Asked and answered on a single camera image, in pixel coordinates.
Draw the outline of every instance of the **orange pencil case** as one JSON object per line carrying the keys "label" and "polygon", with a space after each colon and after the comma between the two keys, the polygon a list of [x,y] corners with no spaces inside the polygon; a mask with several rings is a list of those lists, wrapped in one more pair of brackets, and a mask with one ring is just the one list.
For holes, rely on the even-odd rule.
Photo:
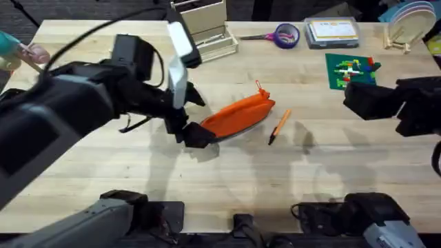
{"label": "orange pencil case", "polygon": [[267,117],[275,101],[256,81],[258,93],[221,109],[202,121],[201,126],[216,135],[214,142],[222,141],[248,130]]}

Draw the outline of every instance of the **black cable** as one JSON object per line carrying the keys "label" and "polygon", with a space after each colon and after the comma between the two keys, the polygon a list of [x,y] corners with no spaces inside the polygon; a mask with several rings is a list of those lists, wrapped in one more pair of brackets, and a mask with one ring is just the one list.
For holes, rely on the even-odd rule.
{"label": "black cable", "polygon": [[40,28],[40,23],[35,21],[34,17],[32,17],[28,13],[28,11],[25,10],[23,5],[21,5],[19,1],[15,1],[15,0],[9,0],[9,1],[14,5],[14,8],[18,9],[22,14],[24,14],[25,17],[27,17],[30,22],[32,22],[37,28]]}
{"label": "black cable", "polygon": [[167,245],[175,246],[178,244],[178,242],[176,240],[174,240],[174,242],[170,242],[169,240],[166,240],[166,239],[162,238],[161,236],[152,233],[151,231],[149,231],[148,234],[151,235],[153,238],[155,238],[161,242],[164,242]]}
{"label": "black cable", "polygon": [[435,148],[433,148],[433,153],[432,153],[432,168],[438,174],[438,176],[441,176],[440,156],[441,156],[441,141],[439,141],[435,145]]}
{"label": "black cable", "polygon": [[300,216],[299,215],[297,215],[296,213],[294,213],[294,208],[296,208],[296,207],[299,207],[300,206],[300,203],[296,203],[296,204],[294,204],[294,205],[292,205],[291,206],[291,214],[292,214],[292,216],[295,218],[295,219],[297,219],[298,221],[303,221],[301,218],[300,218]]}
{"label": "black cable", "polygon": [[165,77],[164,60],[163,60],[163,57],[161,56],[161,54],[159,54],[158,50],[155,47],[153,47],[153,51],[156,53],[156,55],[158,55],[159,64],[161,65],[161,81],[159,82],[158,85],[153,85],[153,87],[160,87],[160,86],[162,86],[162,84],[164,84],[164,77]]}
{"label": "black cable", "polygon": [[95,28],[92,28],[91,30],[85,32],[84,34],[80,35],[79,37],[77,37],[75,40],[71,41],[70,43],[68,43],[67,45],[65,45],[63,48],[61,48],[58,52],[56,52],[52,58],[49,60],[49,62],[46,64],[46,66],[44,67],[43,71],[40,73],[39,75],[39,79],[37,81],[37,83],[34,85],[34,87],[30,88],[27,92],[21,94],[20,96],[15,97],[14,99],[11,99],[9,101],[4,101],[1,105],[0,105],[0,112],[8,109],[11,106],[14,106],[18,103],[21,103],[23,99],[27,99],[29,97],[33,97],[34,94],[36,94],[37,92],[40,92],[41,90],[44,90],[45,87],[47,87],[47,83],[45,83],[45,79],[47,77],[47,75],[49,74],[49,69],[54,65],[54,63],[63,55],[65,54],[68,50],[70,50],[71,48],[73,48],[74,46],[76,46],[78,43],[80,43],[82,40],[84,40],[86,37],[90,36],[91,34],[95,33],[96,31],[103,29],[109,25],[112,25],[113,23],[116,23],[118,21],[136,16],[138,14],[144,13],[144,12],[149,12],[149,11],[153,11],[153,10],[166,10],[165,8],[160,8],[160,7],[155,7],[155,8],[145,8],[142,10],[137,10],[137,11],[133,11],[131,13],[125,14],[121,17],[115,18],[111,21],[106,21],[105,23],[98,25]]}

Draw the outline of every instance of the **tape roll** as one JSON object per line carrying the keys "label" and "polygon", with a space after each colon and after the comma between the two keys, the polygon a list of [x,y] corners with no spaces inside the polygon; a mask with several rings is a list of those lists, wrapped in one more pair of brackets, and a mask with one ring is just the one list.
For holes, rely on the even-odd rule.
{"label": "tape roll", "polygon": [[[281,36],[280,34],[288,34],[290,37]],[[294,25],[282,23],[274,32],[274,43],[282,49],[291,49],[295,47],[300,40],[300,31]]]}

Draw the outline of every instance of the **white label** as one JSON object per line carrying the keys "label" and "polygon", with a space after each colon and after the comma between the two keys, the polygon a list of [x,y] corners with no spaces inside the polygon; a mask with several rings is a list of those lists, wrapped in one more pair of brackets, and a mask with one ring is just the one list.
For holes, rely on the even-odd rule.
{"label": "white label", "polygon": [[356,40],[358,35],[350,20],[311,21],[316,41]]}

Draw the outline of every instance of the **scissors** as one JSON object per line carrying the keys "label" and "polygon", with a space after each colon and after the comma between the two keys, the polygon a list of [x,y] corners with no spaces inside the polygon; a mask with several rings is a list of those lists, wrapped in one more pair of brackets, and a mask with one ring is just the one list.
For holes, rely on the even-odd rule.
{"label": "scissors", "polygon": [[297,45],[297,42],[300,39],[300,31],[292,24],[282,23],[276,28],[276,31],[274,31],[273,33],[241,37],[240,39],[266,39],[268,41],[273,41],[278,47],[282,49],[291,49]]}

